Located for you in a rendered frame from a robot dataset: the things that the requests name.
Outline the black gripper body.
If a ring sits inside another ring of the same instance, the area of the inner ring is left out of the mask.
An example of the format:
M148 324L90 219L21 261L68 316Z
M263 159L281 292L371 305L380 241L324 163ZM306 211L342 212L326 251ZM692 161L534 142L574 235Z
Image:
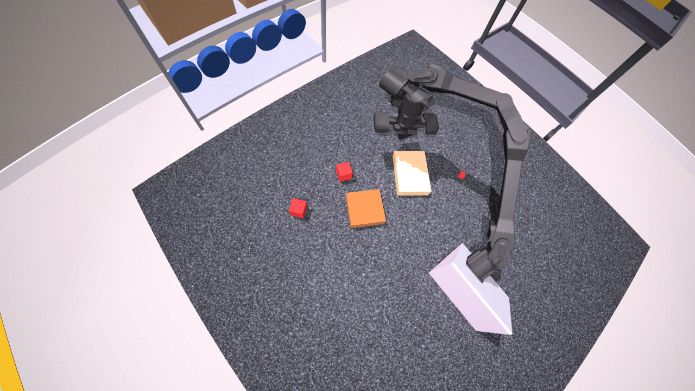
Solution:
M394 131L402 131L403 128L409 130L417 130L417 128L425 128L427 135L436 135L439 126L438 119L435 114L424 113L422 115L424 121L419 115L410 115L401 107L398 117L389 117L389 112L374 113L374 131L389 132L389 126L393 125Z

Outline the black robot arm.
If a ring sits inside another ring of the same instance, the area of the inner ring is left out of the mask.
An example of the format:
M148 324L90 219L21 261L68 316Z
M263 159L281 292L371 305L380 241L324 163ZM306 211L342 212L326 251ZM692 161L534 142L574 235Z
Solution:
M496 270L509 266L509 256L515 247L514 214L523 159L532 139L531 128L524 124L510 94L457 78L435 64L408 75L394 65L381 77L379 87L389 92L390 103L398 107L398 114L402 106L410 115L419 115L424 107L430 108L436 100L426 91L455 94L497 110L504 130L506 156L499 209L496 220L489 221L487 248L478 248L466 260L467 267L483 283Z

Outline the orange square block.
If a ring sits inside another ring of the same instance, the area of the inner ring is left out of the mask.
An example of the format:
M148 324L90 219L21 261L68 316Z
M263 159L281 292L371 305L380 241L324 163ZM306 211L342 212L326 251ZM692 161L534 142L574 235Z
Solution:
M385 224L380 189L346 193L350 227Z

